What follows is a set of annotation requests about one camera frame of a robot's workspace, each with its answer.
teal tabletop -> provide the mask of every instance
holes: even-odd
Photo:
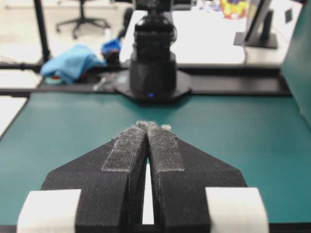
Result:
[[[0,224],[16,224],[49,171],[138,120],[170,124],[182,140],[240,169],[259,188],[271,223],[311,222],[311,130],[291,97],[139,105],[121,95],[38,93],[0,141]]]

monitor stand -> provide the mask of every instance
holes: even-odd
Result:
[[[244,33],[236,33],[234,38],[234,45],[245,45],[250,47],[277,49],[277,38],[275,34],[270,33],[272,24],[273,11],[269,11],[262,28],[262,33],[257,34],[252,41],[245,41]]]

blue towel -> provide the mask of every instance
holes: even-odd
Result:
[[[100,64],[92,50],[84,45],[76,45],[45,63],[40,74],[43,77],[56,75],[65,83],[73,83],[82,73]]]

white tape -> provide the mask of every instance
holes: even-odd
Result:
[[[206,188],[211,233],[269,233],[257,188]]]
[[[23,205],[17,233],[74,233],[81,189],[32,191]]]

computer monitor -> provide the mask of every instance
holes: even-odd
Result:
[[[234,45],[277,49],[275,34],[270,33],[273,12],[269,11],[271,0],[250,0],[247,9],[246,30],[237,33]]]

